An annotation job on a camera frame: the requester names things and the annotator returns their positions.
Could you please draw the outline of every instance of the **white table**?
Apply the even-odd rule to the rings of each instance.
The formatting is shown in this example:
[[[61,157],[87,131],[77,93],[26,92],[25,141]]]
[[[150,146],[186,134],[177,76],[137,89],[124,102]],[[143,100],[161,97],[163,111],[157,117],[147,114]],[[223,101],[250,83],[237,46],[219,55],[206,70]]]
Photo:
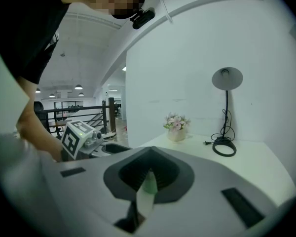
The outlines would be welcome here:
[[[277,206],[296,197],[296,187],[290,175],[265,143],[233,141],[237,153],[228,158],[217,155],[212,150],[212,145],[203,144],[205,141],[211,141],[211,139],[188,134],[185,140],[172,142],[166,134],[163,134],[143,144],[142,147],[162,147],[219,162],[258,187]]]

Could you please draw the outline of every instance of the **desk lamp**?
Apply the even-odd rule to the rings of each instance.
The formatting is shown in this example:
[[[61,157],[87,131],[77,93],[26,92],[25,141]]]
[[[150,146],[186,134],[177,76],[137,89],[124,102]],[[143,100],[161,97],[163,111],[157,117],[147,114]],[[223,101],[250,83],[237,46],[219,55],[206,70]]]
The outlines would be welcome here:
[[[219,135],[222,135],[222,136],[218,137],[213,143],[213,151],[216,154],[223,156],[223,157],[232,157],[237,152],[237,149],[232,142],[233,139],[231,140],[229,137],[226,137],[226,133],[230,129],[232,129],[231,122],[230,122],[230,124],[228,126],[229,129],[228,129],[228,131],[226,131],[226,124],[228,122],[228,112],[230,113],[230,111],[228,110],[228,91],[239,87],[240,84],[242,83],[242,81],[243,81],[242,73],[238,69],[231,68],[231,67],[219,69],[217,72],[214,73],[213,78],[212,78],[212,83],[216,88],[226,91],[226,109],[223,110],[223,113],[225,114],[225,121],[223,124],[223,128],[222,128],[221,132],[219,133]],[[216,146],[218,146],[218,145],[224,145],[224,146],[230,147],[231,149],[233,149],[233,153],[232,154],[223,154],[223,153],[219,152],[216,149]]]

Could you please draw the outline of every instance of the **black chair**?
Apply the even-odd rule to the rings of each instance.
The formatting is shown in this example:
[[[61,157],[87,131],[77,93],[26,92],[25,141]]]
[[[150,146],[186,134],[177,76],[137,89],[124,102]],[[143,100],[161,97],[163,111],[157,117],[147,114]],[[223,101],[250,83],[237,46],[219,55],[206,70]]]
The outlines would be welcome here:
[[[41,102],[34,102],[34,112],[36,114],[36,116],[38,117],[38,119],[40,120],[40,122],[43,124],[43,126],[45,127],[45,129],[50,132],[49,129],[49,124],[48,124],[48,113],[37,113],[40,111],[44,110],[44,106]]]

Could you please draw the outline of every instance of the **person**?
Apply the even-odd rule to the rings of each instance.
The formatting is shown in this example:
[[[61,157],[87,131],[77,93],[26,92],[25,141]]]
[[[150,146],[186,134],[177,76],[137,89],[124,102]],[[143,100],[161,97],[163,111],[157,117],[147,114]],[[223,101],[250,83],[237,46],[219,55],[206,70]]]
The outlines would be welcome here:
[[[61,161],[61,142],[46,131],[34,113],[35,91],[71,3],[81,2],[115,18],[128,18],[145,0],[0,0],[0,55],[30,100],[16,125],[22,138]]]

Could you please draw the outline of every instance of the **lamp base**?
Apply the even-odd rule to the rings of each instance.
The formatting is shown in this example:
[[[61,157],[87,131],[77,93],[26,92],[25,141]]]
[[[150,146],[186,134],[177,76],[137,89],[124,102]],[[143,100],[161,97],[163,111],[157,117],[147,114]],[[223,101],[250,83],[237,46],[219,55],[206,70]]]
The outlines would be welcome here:
[[[233,153],[232,154],[223,154],[223,153],[219,152],[216,149],[216,146],[218,146],[218,145],[223,145],[223,146],[230,147],[231,149],[233,149]],[[230,139],[228,139],[226,137],[219,137],[213,143],[213,151],[217,155],[220,155],[220,156],[223,156],[223,157],[232,157],[232,156],[234,156],[236,154],[237,149],[236,149],[235,145],[232,143],[232,141]]]

